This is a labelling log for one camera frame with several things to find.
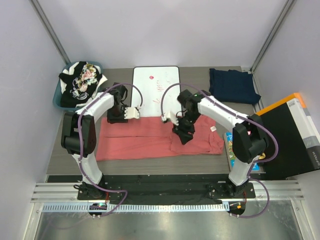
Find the red t shirt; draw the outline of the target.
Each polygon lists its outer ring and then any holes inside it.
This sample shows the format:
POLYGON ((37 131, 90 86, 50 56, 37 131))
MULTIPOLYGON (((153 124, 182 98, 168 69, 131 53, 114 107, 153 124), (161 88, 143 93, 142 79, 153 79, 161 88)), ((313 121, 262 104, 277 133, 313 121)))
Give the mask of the red t shirt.
POLYGON ((196 121, 193 139, 182 144, 170 123, 159 117, 130 119, 127 123, 101 120, 96 160, 138 160, 180 155, 220 155, 224 140, 216 131, 216 122, 206 116, 196 121))

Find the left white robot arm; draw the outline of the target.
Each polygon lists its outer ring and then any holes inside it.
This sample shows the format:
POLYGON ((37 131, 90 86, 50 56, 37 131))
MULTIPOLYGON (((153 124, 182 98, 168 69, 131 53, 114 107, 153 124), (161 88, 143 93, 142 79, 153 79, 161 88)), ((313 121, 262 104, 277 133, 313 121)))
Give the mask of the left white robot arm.
POLYGON ((79 200, 102 200, 107 197, 125 199, 128 192, 120 187, 112 189, 98 167, 94 150, 97 145, 96 122, 107 112, 112 123, 126 123, 123 103, 128 96, 127 88, 115 83, 97 93, 94 99, 75 112, 66 112, 63 116, 61 146, 77 162, 82 181, 73 187, 78 190, 79 200))

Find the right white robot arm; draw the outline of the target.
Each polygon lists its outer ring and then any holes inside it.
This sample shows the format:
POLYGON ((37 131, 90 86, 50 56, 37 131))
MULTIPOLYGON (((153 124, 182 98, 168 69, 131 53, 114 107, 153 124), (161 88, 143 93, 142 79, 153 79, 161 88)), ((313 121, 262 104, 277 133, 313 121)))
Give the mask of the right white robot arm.
POLYGON ((215 120, 231 131, 235 160, 225 190, 233 198, 242 195, 248 184, 248 174, 254 166, 254 161, 259 159, 269 145, 265 131, 252 123, 262 125, 262 119, 256 114, 247 116, 238 113, 217 102, 213 96, 205 96, 200 92, 192 94, 189 90, 184 90, 178 95, 177 101, 185 109, 185 113, 176 118, 172 132, 179 137, 183 145, 193 139, 196 131, 195 123, 202 116, 215 120))

